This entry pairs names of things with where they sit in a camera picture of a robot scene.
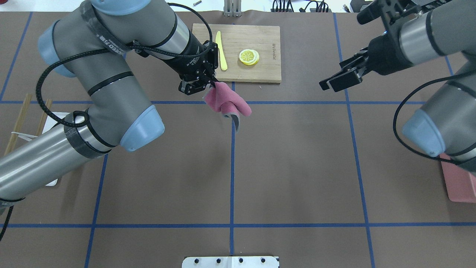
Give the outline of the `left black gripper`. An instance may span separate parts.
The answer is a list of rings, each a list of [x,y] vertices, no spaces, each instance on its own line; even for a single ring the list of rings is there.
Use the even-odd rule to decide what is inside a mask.
[[[207,53],[199,57],[183,58],[180,70],[177,72],[181,82],[178,90],[185,95],[193,95],[204,91],[207,86],[216,87],[220,81],[216,78],[216,68],[219,66],[219,50],[213,41],[206,41],[204,47]]]

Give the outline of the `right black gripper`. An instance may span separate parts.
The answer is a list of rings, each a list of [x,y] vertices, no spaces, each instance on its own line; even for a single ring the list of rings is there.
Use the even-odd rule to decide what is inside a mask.
[[[366,48],[351,58],[339,63],[340,71],[319,82],[322,90],[339,92],[362,83],[362,77],[374,71],[380,75],[389,75],[388,53],[389,36],[382,34],[372,39]]]

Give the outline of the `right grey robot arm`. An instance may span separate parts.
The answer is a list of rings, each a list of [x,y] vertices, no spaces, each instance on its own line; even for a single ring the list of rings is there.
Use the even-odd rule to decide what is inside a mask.
[[[321,89],[347,90],[368,73],[420,80],[394,113],[395,138],[414,154],[475,173],[475,1],[428,10],[374,0],[357,14],[361,25],[376,19],[384,32],[341,61]]]

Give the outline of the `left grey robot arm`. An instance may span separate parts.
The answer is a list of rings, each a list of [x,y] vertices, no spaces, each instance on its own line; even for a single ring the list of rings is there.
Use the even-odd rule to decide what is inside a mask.
[[[127,52],[165,62],[186,95],[216,82],[217,44],[202,44],[163,0],[85,0],[39,37],[38,50],[49,66],[37,102],[57,124],[1,159],[1,211],[117,145],[135,151],[163,134]],[[49,111],[41,88],[51,71],[78,78],[93,105],[65,118]]]

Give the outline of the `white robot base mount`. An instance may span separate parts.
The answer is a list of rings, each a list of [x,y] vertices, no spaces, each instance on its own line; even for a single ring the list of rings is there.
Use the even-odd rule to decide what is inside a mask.
[[[196,256],[186,257],[182,268],[279,268],[275,256]]]

